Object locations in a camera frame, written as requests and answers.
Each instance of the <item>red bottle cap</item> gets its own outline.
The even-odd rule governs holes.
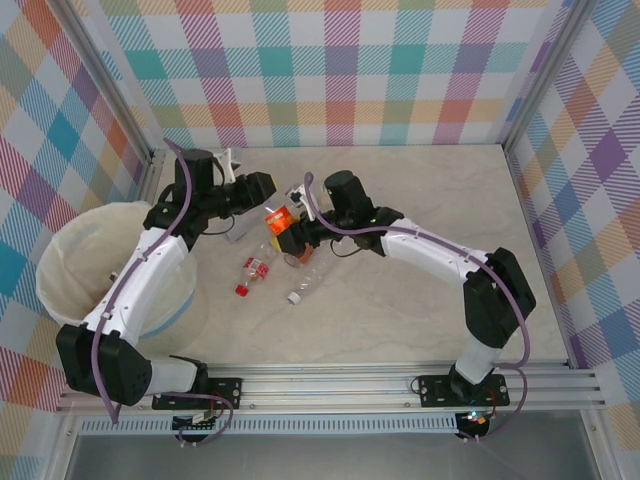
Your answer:
[[[238,295],[240,295],[241,297],[246,297],[247,293],[249,293],[249,289],[247,287],[245,287],[244,285],[238,285],[236,287],[236,293]]]

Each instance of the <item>marble surface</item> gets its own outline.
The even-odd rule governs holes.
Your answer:
[[[498,146],[249,149],[242,151],[238,173],[269,172],[286,189],[308,170],[319,187],[342,169],[360,177],[374,204],[395,208],[427,230],[473,248],[513,251],[538,301],[527,321],[532,358],[566,358]],[[172,179],[168,158],[158,191]],[[215,220],[210,230],[224,226]],[[237,296],[240,265],[266,238],[266,228],[258,226],[236,244],[224,237],[199,239],[193,255],[207,294],[208,321],[181,355],[215,363],[333,363],[448,361],[462,351],[469,336],[462,289],[370,252],[336,261],[320,288],[297,306],[285,299],[300,271],[282,258],[247,297]],[[349,251],[347,242],[341,251]],[[518,331],[502,359],[519,358],[522,348]]]

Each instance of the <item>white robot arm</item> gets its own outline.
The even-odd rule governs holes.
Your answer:
[[[176,161],[176,181],[149,211],[145,230],[122,273],[81,325],[65,325],[56,337],[67,383],[75,390],[102,393],[105,399],[104,391],[100,392],[102,385],[93,375],[92,353],[96,350],[99,382],[114,402],[131,406],[144,395],[206,388],[206,367],[196,360],[144,358],[135,348],[142,324],[169,276],[206,230],[209,219],[228,218],[257,207],[275,193],[276,187],[265,173],[235,176],[229,152],[222,162],[206,150],[186,150],[181,155],[186,168],[183,170]],[[223,178],[221,185],[213,184],[214,165]],[[191,196],[186,202],[188,191]],[[167,235],[177,218],[179,223]],[[94,345],[96,335],[99,338]]]
[[[334,210],[323,213],[310,208],[309,199],[299,198],[310,192],[309,184],[304,191],[295,191],[292,200],[304,204],[310,213],[303,213],[298,223],[278,236],[282,251],[299,254],[307,244],[316,247],[322,241],[349,236],[363,250],[404,260],[462,286],[471,338],[451,368],[449,384],[462,402],[473,400],[491,375],[502,348],[535,308],[535,298],[515,256],[503,248],[487,253],[457,245],[422,229],[396,210],[374,207],[358,177],[348,170],[329,176],[324,186]]]

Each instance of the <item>clear plastic bottle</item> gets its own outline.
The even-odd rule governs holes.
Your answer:
[[[287,296],[287,301],[291,305],[297,305],[313,292],[333,268],[336,258],[327,246],[316,248],[309,262],[302,268],[302,278],[298,286]]]
[[[269,266],[277,255],[277,250],[270,242],[258,245],[242,266],[236,293],[245,297],[253,285],[260,283],[267,276]]]
[[[229,243],[237,242],[256,225],[262,224],[264,217],[273,213],[278,208],[276,205],[277,202],[273,198],[270,198],[261,206],[252,208],[248,212],[235,217],[233,228],[225,233],[225,237],[227,237]]]

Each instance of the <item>colorful checkered wall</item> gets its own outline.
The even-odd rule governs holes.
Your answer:
[[[64,385],[35,293],[52,235],[136,196],[142,162],[45,0],[0,0],[0,479],[36,478]]]
[[[102,0],[114,45],[97,2],[74,0],[158,147],[495,143],[571,4]]]
[[[601,0],[512,165],[561,324],[640,478],[640,0]]]

